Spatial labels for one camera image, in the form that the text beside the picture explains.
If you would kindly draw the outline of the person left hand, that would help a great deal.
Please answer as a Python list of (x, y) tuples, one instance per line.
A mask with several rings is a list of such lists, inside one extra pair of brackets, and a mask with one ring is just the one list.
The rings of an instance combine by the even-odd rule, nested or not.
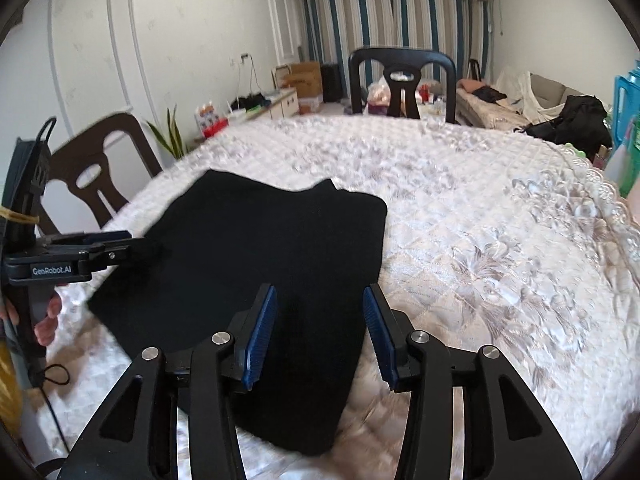
[[(58, 316), (62, 310), (62, 300), (57, 292), (53, 292), (47, 306), (47, 313), (44, 318), (34, 327), (34, 334), (43, 347), (50, 346), (55, 340), (55, 333), (58, 329)], [(14, 326), (20, 324), (20, 316), (16, 312), (10, 300), (4, 300), (1, 307), (1, 318), (3, 321), (10, 320)]]

